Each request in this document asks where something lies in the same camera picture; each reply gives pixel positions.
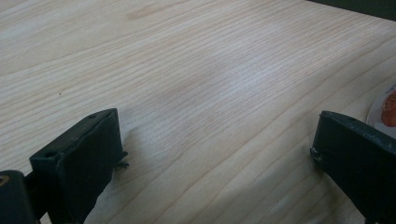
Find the orange object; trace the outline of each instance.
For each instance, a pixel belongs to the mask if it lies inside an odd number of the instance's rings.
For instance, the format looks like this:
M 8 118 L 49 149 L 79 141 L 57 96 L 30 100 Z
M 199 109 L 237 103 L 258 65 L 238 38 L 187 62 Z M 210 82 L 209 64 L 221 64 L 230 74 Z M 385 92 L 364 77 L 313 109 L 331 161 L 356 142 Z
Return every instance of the orange object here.
M 396 91 L 393 91 L 382 104 L 382 122 L 388 127 L 396 127 Z

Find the clamp jaw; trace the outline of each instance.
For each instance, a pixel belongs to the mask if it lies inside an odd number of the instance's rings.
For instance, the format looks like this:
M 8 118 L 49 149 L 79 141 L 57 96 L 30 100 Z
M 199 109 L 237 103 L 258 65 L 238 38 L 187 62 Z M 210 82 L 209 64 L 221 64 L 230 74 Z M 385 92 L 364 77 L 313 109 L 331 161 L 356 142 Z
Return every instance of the clamp jaw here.
M 33 172 L 0 172 L 0 223 L 83 223 L 116 167 L 128 166 L 117 109 L 91 114 L 37 151 Z

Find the wooden table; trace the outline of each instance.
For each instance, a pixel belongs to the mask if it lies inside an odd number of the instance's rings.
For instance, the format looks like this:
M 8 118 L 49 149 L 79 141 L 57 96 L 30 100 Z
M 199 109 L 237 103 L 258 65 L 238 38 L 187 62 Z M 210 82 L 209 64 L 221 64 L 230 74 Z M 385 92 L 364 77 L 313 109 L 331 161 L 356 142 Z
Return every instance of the wooden table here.
M 308 149 L 321 110 L 364 120 L 396 82 L 396 22 L 302 0 L 0 11 L 1 170 L 119 110 L 131 166 L 86 223 L 363 223 Z

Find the plywood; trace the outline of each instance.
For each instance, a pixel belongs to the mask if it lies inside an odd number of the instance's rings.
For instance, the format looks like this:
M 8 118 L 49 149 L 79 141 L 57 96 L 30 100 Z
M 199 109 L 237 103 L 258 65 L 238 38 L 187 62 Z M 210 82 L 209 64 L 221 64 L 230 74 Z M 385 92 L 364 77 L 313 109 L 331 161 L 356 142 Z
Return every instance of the plywood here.
M 396 22 L 307 1 L 3 0 L 0 168 L 116 107 L 131 166 L 86 223 L 362 223 L 308 149 L 395 75 Z

